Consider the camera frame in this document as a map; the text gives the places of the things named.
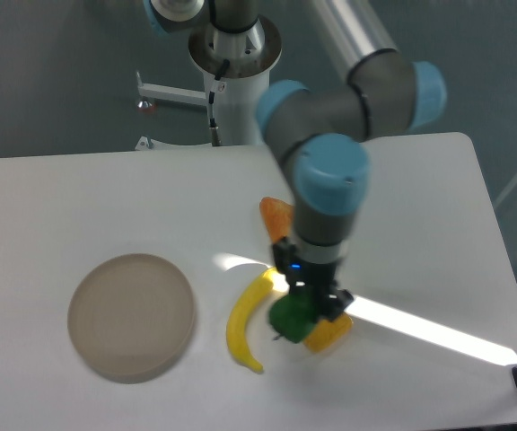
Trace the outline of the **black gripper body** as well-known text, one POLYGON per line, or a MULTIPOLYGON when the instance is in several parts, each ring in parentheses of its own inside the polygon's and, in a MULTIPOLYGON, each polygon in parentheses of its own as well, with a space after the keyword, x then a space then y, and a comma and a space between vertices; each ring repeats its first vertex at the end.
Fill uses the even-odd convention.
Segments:
POLYGON ((288 294, 310 295, 317 310, 320 294, 332 286, 339 288, 336 280, 342 260, 339 255, 332 258, 308 256, 307 250, 300 249, 289 237, 274 243, 272 253, 277 271, 285 277, 289 286, 288 294))

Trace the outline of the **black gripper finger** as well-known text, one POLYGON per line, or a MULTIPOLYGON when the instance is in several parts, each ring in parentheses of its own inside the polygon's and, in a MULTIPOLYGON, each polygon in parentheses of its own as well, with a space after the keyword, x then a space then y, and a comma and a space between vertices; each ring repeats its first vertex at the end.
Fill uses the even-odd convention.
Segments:
POLYGON ((332 286, 320 294, 320 317, 326 321, 333 322, 353 301, 354 297, 349 291, 332 286))

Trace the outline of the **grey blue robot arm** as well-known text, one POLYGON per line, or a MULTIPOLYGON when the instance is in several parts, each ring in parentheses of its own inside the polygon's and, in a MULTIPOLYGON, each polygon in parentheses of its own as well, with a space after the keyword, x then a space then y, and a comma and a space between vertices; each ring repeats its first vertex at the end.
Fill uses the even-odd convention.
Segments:
POLYGON ((366 1, 303 4, 342 81, 326 92, 269 82, 282 41, 255 1, 147 1, 144 9, 157 32, 189 31, 212 144, 265 145, 292 191, 291 231, 273 245, 289 291, 270 323, 335 320, 353 302, 336 273, 368 187, 362 144, 439 118, 441 72, 406 60, 366 1))

